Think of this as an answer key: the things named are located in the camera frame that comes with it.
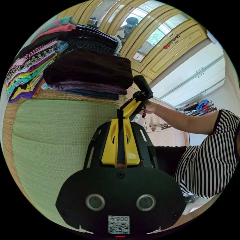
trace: green mat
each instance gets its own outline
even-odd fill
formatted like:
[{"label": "green mat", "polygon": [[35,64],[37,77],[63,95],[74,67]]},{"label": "green mat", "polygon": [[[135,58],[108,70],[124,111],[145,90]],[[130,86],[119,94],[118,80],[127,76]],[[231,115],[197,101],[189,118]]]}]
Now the green mat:
[{"label": "green mat", "polygon": [[94,132],[116,118],[117,109],[105,103],[35,99],[18,108],[12,133],[17,173],[32,202],[49,220],[76,230],[65,224],[55,207],[58,193],[65,180],[83,168]]}]

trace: striped shirt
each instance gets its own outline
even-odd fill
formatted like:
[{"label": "striped shirt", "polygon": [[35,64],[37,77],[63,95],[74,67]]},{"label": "striped shirt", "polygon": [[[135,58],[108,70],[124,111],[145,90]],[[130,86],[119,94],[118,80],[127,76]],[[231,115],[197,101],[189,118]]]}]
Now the striped shirt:
[{"label": "striped shirt", "polygon": [[200,146],[190,146],[183,154],[174,179],[182,194],[210,198],[229,183],[239,160],[237,135],[240,118],[220,110],[214,132]]},{"label": "striped shirt", "polygon": [[124,27],[125,27],[125,29],[124,29],[124,39],[127,39],[136,26],[130,28],[127,25],[125,25]]}]

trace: robotic arm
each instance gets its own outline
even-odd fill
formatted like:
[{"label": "robotic arm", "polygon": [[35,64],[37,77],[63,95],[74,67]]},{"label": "robotic arm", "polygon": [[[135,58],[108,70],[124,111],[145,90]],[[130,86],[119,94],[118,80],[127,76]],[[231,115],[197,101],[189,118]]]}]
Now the robotic arm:
[{"label": "robotic arm", "polygon": [[[96,239],[138,239],[167,229],[186,206],[177,182],[159,170],[145,129],[130,121],[153,97],[144,77],[133,80],[140,91],[118,109],[116,119],[98,127],[83,169],[65,181],[56,201],[66,224]],[[118,163],[126,167],[117,168]]]}]

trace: screw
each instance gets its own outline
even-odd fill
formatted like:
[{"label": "screw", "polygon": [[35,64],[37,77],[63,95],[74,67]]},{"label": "screw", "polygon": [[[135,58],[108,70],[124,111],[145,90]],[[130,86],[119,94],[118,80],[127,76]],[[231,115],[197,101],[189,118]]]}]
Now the screw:
[{"label": "screw", "polygon": [[176,213],[173,214],[172,217],[173,217],[173,218],[176,218],[176,217],[178,217],[178,215],[179,215],[178,212],[176,212]]},{"label": "screw", "polygon": [[62,214],[63,214],[63,216],[66,217],[66,218],[69,216],[69,214],[68,214],[66,211],[62,211]]},{"label": "screw", "polygon": [[124,173],[124,172],[118,172],[118,173],[117,173],[117,177],[118,177],[119,179],[123,179],[123,178],[125,177],[125,173]]}]

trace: purple fabric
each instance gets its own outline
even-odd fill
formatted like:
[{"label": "purple fabric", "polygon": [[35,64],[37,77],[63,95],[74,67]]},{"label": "purple fabric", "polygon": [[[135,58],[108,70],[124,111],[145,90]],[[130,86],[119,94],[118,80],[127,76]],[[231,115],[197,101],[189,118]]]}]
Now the purple fabric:
[{"label": "purple fabric", "polygon": [[36,92],[39,84],[42,82],[43,77],[41,77],[38,81],[38,83],[36,84],[35,88],[33,89],[33,91],[31,92],[21,92],[19,95],[17,95],[13,100],[9,100],[8,103],[13,103],[16,102],[17,100],[19,100],[20,98],[27,98],[27,99],[31,99],[34,95],[34,93]]},{"label": "purple fabric", "polygon": [[81,82],[74,80],[67,80],[65,82],[59,82],[55,84],[49,85],[50,88],[56,90],[68,90],[68,89],[83,89],[83,90],[91,90],[103,93],[113,93],[118,95],[127,95],[126,89],[123,87],[119,87],[116,85],[108,85],[108,84],[97,84],[91,82]]},{"label": "purple fabric", "polygon": [[31,66],[26,72],[22,71],[17,73],[16,75],[14,75],[11,80],[8,82],[8,86],[11,84],[12,80],[14,78],[16,78],[17,76],[23,74],[23,73],[30,73],[33,72],[35,69],[37,69],[38,67],[40,67],[42,64],[44,64],[46,61],[48,61],[49,59],[51,59],[54,56],[55,52],[52,53],[51,55],[49,55],[48,57],[44,58],[43,60],[41,60],[40,62],[38,62],[36,65]]}]

